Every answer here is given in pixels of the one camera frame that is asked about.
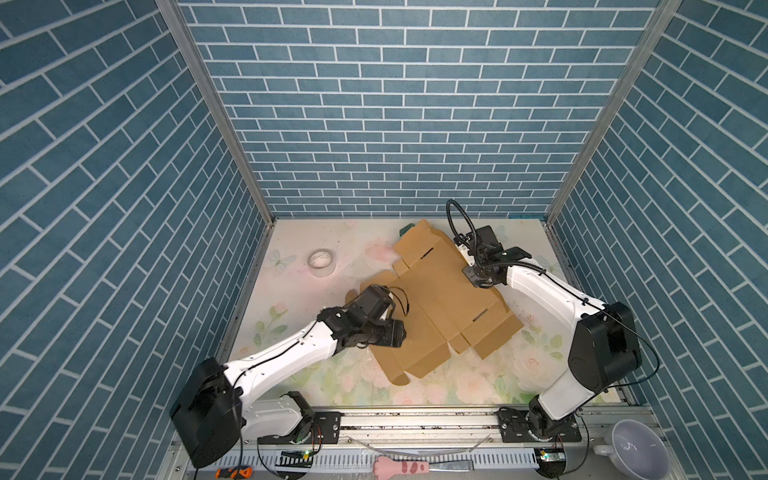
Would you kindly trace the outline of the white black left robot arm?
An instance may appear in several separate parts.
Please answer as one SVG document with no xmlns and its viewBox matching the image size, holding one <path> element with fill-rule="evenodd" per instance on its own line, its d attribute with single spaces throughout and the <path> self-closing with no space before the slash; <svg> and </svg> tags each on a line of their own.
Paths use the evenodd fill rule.
<svg viewBox="0 0 768 480">
<path fill-rule="evenodd" d="M 169 409 L 192 465 L 214 464 L 247 434 L 304 440 L 316 429 L 304 397 L 289 392 L 265 400 L 263 394 L 345 349 L 401 347 L 409 312 L 402 288 L 372 284 L 346 304 L 322 309 L 306 327 L 265 350 L 228 363 L 202 361 Z"/>
</svg>

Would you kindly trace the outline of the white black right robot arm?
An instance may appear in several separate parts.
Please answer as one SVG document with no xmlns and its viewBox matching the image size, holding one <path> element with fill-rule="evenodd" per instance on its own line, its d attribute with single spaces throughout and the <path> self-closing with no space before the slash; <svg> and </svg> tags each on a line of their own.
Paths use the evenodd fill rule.
<svg viewBox="0 0 768 480">
<path fill-rule="evenodd" d="M 571 334 L 565 372 L 528 404 L 526 429 L 533 437 L 548 441 L 558 436 L 580 407 L 642 365 L 629 307 L 574 289 L 519 247 L 503 248 L 489 226 L 453 235 L 468 263 L 463 272 L 473 286 L 520 292 Z"/>
</svg>

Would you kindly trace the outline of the brown cardboard box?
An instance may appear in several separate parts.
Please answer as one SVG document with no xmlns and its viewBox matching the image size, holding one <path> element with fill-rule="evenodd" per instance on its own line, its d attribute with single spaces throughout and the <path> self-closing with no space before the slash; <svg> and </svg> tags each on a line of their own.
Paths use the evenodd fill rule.
<svg viewBox="0 0 768 480">
<path fill-rule="evenodd" d="M 394 317 L 404 323 L 399 348 L 371 348 L 391 384 L 407 385 L 448 361 L 453 353 L 474 351 L 485 359 L 523 328 L 495 289 L 474 287 L 463 273 L 468 265 L 448 235 L 422 219 L 402 236 L 375 220 L 344 223 L 342 250 L 374 274 L 362 289 L 382 285 L 397 296 Z"/>
</svg>

